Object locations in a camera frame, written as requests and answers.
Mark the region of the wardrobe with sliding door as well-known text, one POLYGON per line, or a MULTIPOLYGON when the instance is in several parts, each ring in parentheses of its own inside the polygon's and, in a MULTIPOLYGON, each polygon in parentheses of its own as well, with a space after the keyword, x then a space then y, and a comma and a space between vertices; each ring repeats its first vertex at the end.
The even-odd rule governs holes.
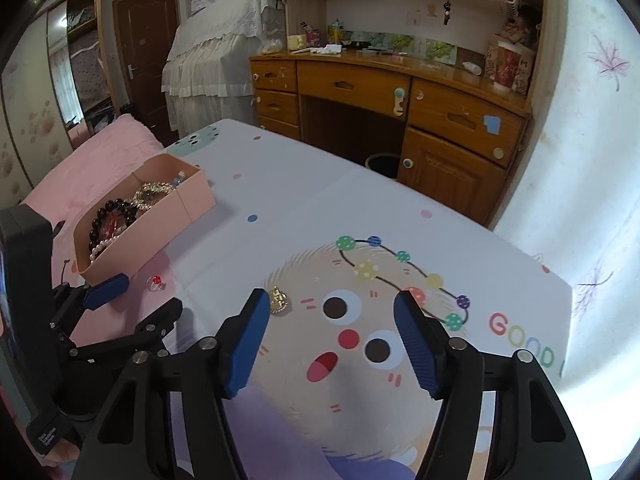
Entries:
POLYGON ((13 41, 1 70, 1 205, 15 205, 115 118, 103 0, 54 0, 13 41))

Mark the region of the gold rhinestone hair clip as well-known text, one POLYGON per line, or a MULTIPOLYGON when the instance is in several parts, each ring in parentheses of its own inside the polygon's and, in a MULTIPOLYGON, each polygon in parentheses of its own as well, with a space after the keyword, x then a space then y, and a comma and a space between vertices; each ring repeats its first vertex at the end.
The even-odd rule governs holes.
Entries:
POLYGON ((173 190, 174 186, 169 182, 146 182, 137 189, 130 203, 137 210, 148 211, 173 190))

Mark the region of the white lace covered furniture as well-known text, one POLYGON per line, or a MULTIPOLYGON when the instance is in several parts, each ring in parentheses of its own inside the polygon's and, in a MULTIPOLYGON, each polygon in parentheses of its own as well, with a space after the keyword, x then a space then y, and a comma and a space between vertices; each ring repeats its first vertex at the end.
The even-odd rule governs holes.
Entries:
POLYGON ((160 91, 171 130, 221 119, 255 125, 250 58, 285 48, 284 0, 216 0, 177 29, 160 91))

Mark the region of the brown wooden door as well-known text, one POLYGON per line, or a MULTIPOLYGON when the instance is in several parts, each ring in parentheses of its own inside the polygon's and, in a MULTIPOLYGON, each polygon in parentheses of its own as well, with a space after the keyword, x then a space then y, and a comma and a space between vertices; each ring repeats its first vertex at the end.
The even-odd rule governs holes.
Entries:
POLYGON ((113 12, 127 98, 120 110, 161 144, 174 143, 178 133, 169 125, 162 76, 179 24, 177 0, 115 0, 113 12))

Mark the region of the floral paper cup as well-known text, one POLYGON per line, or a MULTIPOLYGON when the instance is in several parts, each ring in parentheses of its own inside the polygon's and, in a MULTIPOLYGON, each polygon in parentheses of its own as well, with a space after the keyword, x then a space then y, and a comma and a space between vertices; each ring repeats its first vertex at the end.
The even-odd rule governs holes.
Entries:
POLYGON ((500 88, 526 96, 536 53, 522 44, 492 36, 485 55, 485 76, 500 88))

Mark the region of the pink jewelry box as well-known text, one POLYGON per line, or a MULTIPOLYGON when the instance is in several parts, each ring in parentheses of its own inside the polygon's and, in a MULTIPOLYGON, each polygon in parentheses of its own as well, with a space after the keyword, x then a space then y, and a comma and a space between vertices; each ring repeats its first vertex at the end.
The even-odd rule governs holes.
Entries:
POLYGON ((80 276, 90 285, 119 273, 131 278, 213 206, 203 169, 171 154, 149 158, 92 204, 75 226, 80 276), (130 200, 146 182, 169 182, 174 190, 152 209, 140 211, 130 200))

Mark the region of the wooden desk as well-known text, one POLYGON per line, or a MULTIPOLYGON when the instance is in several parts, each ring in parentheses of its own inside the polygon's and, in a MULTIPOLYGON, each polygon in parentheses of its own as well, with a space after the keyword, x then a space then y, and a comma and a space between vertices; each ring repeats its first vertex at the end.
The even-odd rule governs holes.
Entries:
POLYGON ((367 53, 250 58, 258 124, 363 164, 488 226, 514 171, 529 100, 436 62, 367 53))

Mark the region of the wooden wall shelf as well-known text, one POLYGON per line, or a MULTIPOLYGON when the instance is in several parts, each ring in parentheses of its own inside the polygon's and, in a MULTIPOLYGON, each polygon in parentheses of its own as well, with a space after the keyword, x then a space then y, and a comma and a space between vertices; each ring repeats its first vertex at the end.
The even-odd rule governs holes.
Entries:
POLYGON ((286 30, 452 64, 496 41, 537 47, 544 0, 288 0, 286 30))

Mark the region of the cartoon printed bed sheet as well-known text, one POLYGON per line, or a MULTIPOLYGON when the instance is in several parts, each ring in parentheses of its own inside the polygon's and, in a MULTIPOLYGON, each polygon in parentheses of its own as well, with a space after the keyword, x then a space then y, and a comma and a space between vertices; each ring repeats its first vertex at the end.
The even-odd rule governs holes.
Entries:
POLYGON ((129 334, 171 297, 180 351, 215 333, 254 288, 278 286, 250 382, 224 406, 252 479, 411 479, 438 404, 394 323, 410 292, 448 333, 562 373, 570 288, 532 257, 434 200, 352 162, 225 120, 171 153, 205 171, 215 206, 154 256, 128 292, 86 314, 78 344, 129 334))

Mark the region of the pink fluffy blanket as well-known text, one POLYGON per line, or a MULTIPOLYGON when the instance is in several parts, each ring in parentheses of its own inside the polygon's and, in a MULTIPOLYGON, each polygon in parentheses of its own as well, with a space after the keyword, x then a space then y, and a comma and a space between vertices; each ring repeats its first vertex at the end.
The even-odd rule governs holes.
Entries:
POLYGON ((163 150, 145 125, 129 114, 119 116, 52 169, 24 203, 52 224, 73 222, 115 184, 163 150))

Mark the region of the white floral curtain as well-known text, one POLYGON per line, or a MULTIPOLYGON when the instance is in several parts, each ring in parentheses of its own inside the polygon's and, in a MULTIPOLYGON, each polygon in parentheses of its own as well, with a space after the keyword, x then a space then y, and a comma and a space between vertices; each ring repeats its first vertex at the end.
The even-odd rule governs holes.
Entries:
POLYGON ((594 478, 639 441, 639 33, 616 0, 547 0, 533 133, 496 232, 573 294, 559 394, 594 478))

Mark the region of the round waste bin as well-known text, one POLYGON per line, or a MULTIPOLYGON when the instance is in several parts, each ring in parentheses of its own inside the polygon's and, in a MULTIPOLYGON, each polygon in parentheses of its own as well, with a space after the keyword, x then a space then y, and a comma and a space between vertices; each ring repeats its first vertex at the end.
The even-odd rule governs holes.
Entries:
POLYGON ((364 166, 386 178, 396 180, 398 177, 400 156, 390 153, 378 153, 369 156, 364 166))

